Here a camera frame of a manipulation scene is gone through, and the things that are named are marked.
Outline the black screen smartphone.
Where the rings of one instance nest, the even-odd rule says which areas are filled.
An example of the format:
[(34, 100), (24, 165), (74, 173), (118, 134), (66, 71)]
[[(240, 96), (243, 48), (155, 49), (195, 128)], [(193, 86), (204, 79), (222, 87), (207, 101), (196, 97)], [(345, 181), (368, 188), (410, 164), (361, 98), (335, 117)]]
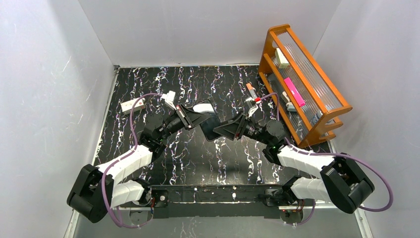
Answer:
[(204, 100), (195, 104), (193, 106), (193, 111), (208, 116), (208, 118), (200, 124), (200, 128), (207, 141), (211, 142), (221, 137), (220, 134), (213, 131), (215, 127), (221, 125), (221, 122), (210, 100)]

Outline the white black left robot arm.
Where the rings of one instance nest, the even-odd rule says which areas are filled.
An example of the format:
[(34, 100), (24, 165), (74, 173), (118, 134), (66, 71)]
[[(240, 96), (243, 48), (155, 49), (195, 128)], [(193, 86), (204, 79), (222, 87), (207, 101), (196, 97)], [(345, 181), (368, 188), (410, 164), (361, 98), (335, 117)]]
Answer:
[(192, 107), (175, 106), (166, 119), (160, 114), (146, 117), (145, 127), (137, 145), (121, 156), (94, 166), (85, 165), (79, 172), (68, 195), (67, 205), (92, 223), (105, 215), (113, 217), (118, 226), (114, 209), (132, 201), (141, 201), (146, 185), (139, 180), (124, 179), (158, 159), (166, 148), (164, 140), (181, 129), (190, 130), (208, 121), (215, 110), (211, 103), (201, 102)]

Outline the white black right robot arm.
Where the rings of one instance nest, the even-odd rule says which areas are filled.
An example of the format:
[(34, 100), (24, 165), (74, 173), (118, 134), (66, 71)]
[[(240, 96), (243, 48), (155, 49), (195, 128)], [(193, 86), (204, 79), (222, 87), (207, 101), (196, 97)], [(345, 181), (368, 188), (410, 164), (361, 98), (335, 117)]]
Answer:
[(260, 125), (252, 118), (238, 114), (213, 131), (230, 140), (245, 136), (263, 143), (266, 147), (262, 152), (269, 162), (312, 176), (286, 182), (280, 196), (285, 202), (323, 200), (351, 214), (375, 190), (373, 182), (347, 154), (323, 155), (297, 148), (287, 140), (283, 124), (277, 120)]

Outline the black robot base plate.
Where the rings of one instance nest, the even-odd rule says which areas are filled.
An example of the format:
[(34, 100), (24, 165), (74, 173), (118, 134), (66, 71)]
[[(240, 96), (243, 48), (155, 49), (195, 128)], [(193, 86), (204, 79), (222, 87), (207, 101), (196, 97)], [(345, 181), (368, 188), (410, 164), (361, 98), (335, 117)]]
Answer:
[(150, 185), (138, 202), (125, 208), (145, 211), (156, 219), (175, 217), (264, 217), (288, 224), (303, 220), (306, 202), (288, 203), (280, 185)]

